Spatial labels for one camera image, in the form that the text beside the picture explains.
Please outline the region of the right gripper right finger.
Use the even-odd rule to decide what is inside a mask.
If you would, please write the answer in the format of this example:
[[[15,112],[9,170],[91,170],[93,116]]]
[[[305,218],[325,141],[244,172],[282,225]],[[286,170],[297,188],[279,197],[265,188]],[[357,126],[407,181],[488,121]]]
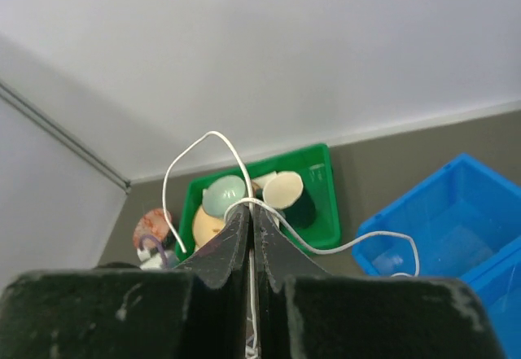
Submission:
[[[503,358],[478,296],[452,278],[350,278],[310,260],[256,208],[263,358]]]

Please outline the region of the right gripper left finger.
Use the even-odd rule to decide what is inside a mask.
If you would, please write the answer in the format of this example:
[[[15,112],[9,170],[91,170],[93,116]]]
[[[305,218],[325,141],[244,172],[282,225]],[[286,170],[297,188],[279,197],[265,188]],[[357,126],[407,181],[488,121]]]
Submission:
[[[242,358],[249,213],[173,269],[34,270],[1,297],[4,358]]]

